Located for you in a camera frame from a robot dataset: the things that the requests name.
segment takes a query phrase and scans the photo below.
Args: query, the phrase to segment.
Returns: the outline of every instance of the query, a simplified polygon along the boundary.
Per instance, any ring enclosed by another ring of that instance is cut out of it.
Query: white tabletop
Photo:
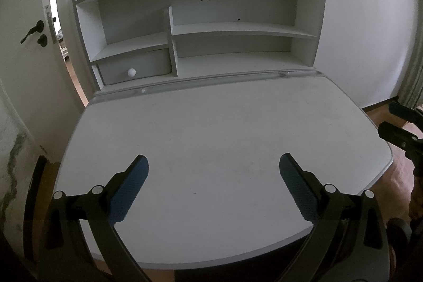
[[[310,230],[279,175],[286,152],[322,184],[351,194],[392,162],[372,122],[333,82],[286,78],[89,105],[56,190],[86,193],[143,154],[149,176],[115,226],[121,239],[143,268],[213,266],[271,251]]]

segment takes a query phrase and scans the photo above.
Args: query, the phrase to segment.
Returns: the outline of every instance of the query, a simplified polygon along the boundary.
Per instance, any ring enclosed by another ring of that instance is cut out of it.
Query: hand
[[[414,177],[414,188],[411,192],[408,215],[412,220],[423,217],[423,177]]]

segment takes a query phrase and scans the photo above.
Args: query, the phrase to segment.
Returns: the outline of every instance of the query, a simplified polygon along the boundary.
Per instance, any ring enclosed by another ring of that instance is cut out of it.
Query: blue gripper pad
[[[107,218],[111,227],[125,219],[148,175],[149,162],[143,155],[138,155],[125,172],[115,174],[107,184],[106,189],[114,192]]]
[[[316,223],[320,218],[319,180],[311,172],[303,171],[289,153],[281,157],[279,171],[303,218]]]

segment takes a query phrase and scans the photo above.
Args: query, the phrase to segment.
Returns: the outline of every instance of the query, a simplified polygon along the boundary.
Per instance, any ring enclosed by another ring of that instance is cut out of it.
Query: drawer
[[[97,65],[105,85],[172,72],[167,48],[142,53],[136,50],[122,53],[99,61]]]

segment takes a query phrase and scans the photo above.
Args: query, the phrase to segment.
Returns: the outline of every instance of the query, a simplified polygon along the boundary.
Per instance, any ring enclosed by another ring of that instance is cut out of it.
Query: white door
[[[46,5],[49,0],[0,0],[0,80],[36,143],[50,160],[60,161],[84,106],[52,43]],[[21,44],[40,20],[43,32]],[[43,34],[45,47],[37,43]]]

